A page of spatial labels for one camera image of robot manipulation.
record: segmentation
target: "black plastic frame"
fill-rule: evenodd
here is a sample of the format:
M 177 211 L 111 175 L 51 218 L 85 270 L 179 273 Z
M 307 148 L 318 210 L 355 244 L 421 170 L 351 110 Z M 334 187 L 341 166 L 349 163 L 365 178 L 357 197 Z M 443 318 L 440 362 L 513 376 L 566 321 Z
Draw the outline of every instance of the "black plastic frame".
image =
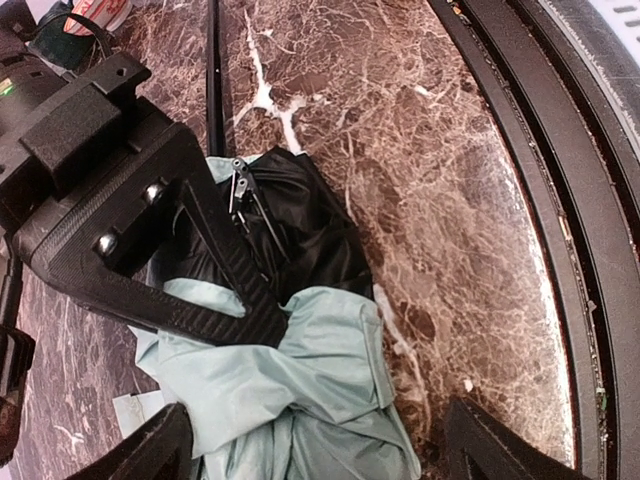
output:
M 445 435 L 451 480 L 589 480 L 533 448 L 469 399 L 451 400 Z
M 516 164 L 564 327 L 576 466 L 640 470 L 640 166 L 615 113 L 533 0 L 430 3 L 465 58 Z

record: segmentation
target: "black plastic part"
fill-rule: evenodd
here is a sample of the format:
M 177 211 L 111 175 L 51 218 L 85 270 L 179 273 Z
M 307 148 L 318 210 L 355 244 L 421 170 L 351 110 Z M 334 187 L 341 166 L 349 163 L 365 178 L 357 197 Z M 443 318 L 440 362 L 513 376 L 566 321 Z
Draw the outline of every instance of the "black plastic part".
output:
M 183 405 L 167 405 L 92 465 L 67 480 L 187 480 L 193 432 Z
M 9 212 L 13 218 L 0 218 L 13 220 L 7 227 L 19 223 L 14 244 L 34 273 L 89 310 L 216 345 L 277 346 L 287 318 L 235 230 L 193 132 L 171 122 L 148 101 L 135 99 L 135 86 L 147 74 L 131 57 L 114 55 L 2 137 L 0 152 L 6 152 L 12 168 L 10 175 L 0 177 L 0 195 L 14 209 Z M 84 98 L 86 91 L 95 101 L 75 110 L 71 126 L 84 132 L 76 145 L 66 136 L 73 128 L 60 121 L 69 120 L 61 105 L 77 105 L 74 99 Z M 119 115 L 104 115 L 116 110 Z M 117 117 L 123 128 L 105 131 Z M 70 146 L 62 142 L 51 147 L 49 156 L 34 148 L 29 135 L 34 125 L 43 123 L 51 128 L 58 123 L 59 135 L 69 138 Z M 83 130 L 82 124 L 92 128 Z M 38 138 L 46 148 L 46 138 Z M 87 156 L 85 145 L 94 139 L 103 150 Z M 80 165 L 82 180 L 68 171 L 68 164 Z M 45 190 L 48 198 L 41 199 L 42 186 L 37 198 L 20 194 L 20 187 L 34 182 L 33 175 L 18 175 L 25 165 L 55 182 L 57 188 Z M 145 193 L 151 186 L 163 190 L 152 202 Z M 62 196 L 61 191 L 69 193 Z M 185 302 L 131 278 L 170 237 L 178 211 L 189 215 L 226 284 L 235 290 L 245 307 L 243 318 Z M 101 251 L 98 244 L 105 235 L 114 235 L 115 242 Z
M 0 291 L 0 325 L 5 328 L 15 328 L 22 297 L 23 265 L 13 249 L 13 242 L 9 236 L 5 237 L 5 243 L 9 258 Z
M 29 34 L 36 28 L 36 23 L 26 0 L 6 0 L 0 3 L 0 30 L 13 32 L 23 42 L 31 40 Z M 6 45 L 0 41 L 0 51 Z
M 638 159 L 537 2 L 466 0 L 456 3 L 461 15 L 430 3 L 485 94 L 548 254 L 575 392 L 577 464 L 593 478 L 635 478 Z
M 48 196 L 65 196 L 112 146 L 124 142 L 127 125 L 121 114 L 134 105 L 135 87 L 150 75 L 132 57 L 114 55 L 64 85 L 0 137 L 2 228 L 14 232 Z M 80 97 L 92 103 L 79 102 Z
M 0 84 L 3 91 L 10 89 L 0 95 L 1 137 L 66 82 L 30 53 L 13 31 L 0 26 Z
M 20 389 L 20 382 L 31 369 L 35 346 L 35 340 L 26 333 L 0 325 L 0 398 Z
M 451 480 L 587 480 L 533 448 L 470 400 L 453 399 L 445 435 Z

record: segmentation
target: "green label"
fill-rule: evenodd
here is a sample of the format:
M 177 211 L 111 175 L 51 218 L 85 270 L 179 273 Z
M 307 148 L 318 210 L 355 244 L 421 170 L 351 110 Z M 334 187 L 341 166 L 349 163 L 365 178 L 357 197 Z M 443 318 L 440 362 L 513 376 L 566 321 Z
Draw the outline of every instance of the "green label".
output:
M 6 97 L 11 93 L 15 85 L 10 78 L 5 78 L 0 82 L 0 97 Z

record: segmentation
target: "crumpled fabric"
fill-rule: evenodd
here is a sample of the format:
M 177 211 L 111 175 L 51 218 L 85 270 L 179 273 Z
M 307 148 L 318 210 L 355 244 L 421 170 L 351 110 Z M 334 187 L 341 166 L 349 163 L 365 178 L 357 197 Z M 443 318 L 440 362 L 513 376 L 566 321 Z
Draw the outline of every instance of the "crumpled fabric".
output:
M 216 181 L 226 159 L 208 159 Z M 177 278 L 164 290 L 242 317 L 235 293 Z M 277 349 L 214 347 L 167 332 L 132 329 L 136 364 L 168 402 L 189 412 L 194 458 L 215 480 L 400 480 L 420 464 L 393 405 L 382 321 L 369 298 L 331 287 L 293 294 Z

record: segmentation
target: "black fabric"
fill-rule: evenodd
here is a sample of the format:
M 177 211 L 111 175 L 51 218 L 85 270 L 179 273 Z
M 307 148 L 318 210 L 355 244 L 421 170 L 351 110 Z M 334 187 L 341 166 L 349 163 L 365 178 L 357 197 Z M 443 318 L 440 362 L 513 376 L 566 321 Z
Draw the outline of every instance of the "black fabric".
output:
M 290 261 L 278 250 L 255 206 L 244 213 L 250 233 L 238 228 L 280 304 L 311 286 L 334 287 L 373 298 L 371 271 L 357 227 L 311 158 L 274 148 L 253 162 L 250 171 L 280 229 Z M 231 179 L 218 188 L 228 199 Z M 176 218 L 174 237 L 161 247 L 150 265 L 152 284 L 160 286 L 172 278 L 227 284 L 184 212 Z
M 73 5 L 56 2 L 38 22 L 38 27 L 45 25 L 55 15 L 69 13 L 72 10 Z M 52 20 L 36 36 L 30 46 L 51 63 L 67 70 L 75 70 L 93 46 L 95 38 L 65 33 L 66 22 L 66 18 Z

